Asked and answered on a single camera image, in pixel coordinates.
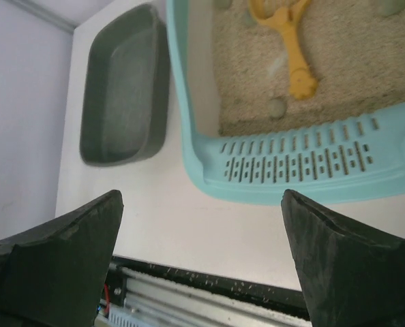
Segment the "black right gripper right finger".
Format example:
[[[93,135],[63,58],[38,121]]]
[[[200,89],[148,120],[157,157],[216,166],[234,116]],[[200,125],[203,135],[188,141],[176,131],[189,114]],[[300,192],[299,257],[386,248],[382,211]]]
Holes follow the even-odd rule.
[[[405,238],[291,189],[281,207],[313,326],[405,326]]]

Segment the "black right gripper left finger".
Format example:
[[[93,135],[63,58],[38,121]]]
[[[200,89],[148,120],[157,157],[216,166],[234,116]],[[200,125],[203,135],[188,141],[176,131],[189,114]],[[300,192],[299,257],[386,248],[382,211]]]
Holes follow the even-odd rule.
[[[0,326],[92,326],[122,214],[111,190],[0,240]]]

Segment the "yellow litter scoop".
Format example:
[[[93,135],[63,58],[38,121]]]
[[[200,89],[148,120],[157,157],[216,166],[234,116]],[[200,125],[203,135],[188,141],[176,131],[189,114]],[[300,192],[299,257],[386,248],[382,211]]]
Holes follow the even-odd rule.
[[[299,44],[298,27],[310,2],[308,0],[285,2],[276,5],[272,15],[267,14],[264,1],[248,1],[253,19],[260,25],[277,31],[288,55],[289,93],[297,100],[313,97],[318,81],[303,56]]]

